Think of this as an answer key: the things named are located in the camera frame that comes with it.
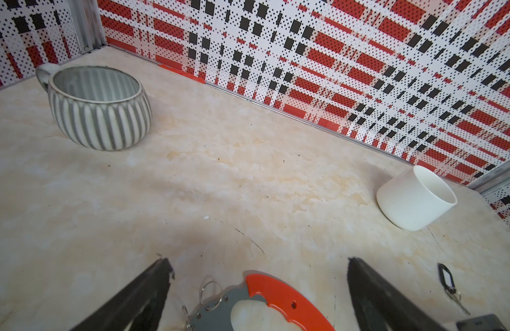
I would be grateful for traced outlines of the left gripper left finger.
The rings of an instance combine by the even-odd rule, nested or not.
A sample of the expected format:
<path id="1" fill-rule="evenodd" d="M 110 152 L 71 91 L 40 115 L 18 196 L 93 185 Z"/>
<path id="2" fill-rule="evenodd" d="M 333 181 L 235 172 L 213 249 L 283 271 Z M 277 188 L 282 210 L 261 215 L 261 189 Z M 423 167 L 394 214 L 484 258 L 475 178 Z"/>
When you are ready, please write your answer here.
<path id="1" fill-rule="evenodd" d="M 151 264 L 74 330 L 157 330 L 174 278 L 166 258 Z"/>

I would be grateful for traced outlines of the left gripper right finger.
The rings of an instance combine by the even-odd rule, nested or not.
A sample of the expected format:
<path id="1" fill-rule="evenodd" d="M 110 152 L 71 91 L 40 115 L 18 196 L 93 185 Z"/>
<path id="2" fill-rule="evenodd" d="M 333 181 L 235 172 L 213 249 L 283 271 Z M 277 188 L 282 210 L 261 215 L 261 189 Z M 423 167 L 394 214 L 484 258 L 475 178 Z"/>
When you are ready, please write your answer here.
<path id="1" fill-rule="evenodd" d="M 347 283 L 361 330 L 444 330 L 358 257 L 349 260 Z"/>

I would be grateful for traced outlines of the black key tag with key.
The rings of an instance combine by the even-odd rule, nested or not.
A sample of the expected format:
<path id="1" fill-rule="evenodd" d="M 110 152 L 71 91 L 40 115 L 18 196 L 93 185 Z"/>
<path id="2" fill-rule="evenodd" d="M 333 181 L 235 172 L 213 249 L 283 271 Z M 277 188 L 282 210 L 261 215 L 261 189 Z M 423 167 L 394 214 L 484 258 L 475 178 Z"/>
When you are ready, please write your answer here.
<path id="1" fill-rule="evenodd" d="M 438 263 L 438 274 L 440 277 L 442 287 L 444 288 L 449 298 L 456 302 L 465 314 L 470 316 L 471 315 L 470 311 L 468 311 L 466 307 L 464 307 L 463 304 L 461 303 L 462 295 L 457 290 L 453 279 L 453 274 L 448 269 L 448 267 L 446 267 L 443 263 Z"/>

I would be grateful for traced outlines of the red handled key ring holder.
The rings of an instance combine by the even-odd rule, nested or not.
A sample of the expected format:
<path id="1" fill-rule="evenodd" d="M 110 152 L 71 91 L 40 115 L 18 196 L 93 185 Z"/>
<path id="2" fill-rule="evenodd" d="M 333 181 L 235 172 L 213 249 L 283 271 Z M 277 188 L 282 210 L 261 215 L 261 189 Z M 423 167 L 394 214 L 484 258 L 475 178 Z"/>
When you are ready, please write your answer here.
<path id="1" fill-rule="evenodd" d="M 285 282 L 263 273 L 252 273 L 241 285 L 221 289 L 220 293 L 204 301 L 205 288 L 217 284 L 211 280 L 199 292 L 199 305 L 192 314 L 183 307 L 186 330 L 233 330 L 231 314 L 240 301 L 264 303 L 282 314 L 284 319 L 301 330 L 333 330 L 334 327 L 299 291 Z"/>

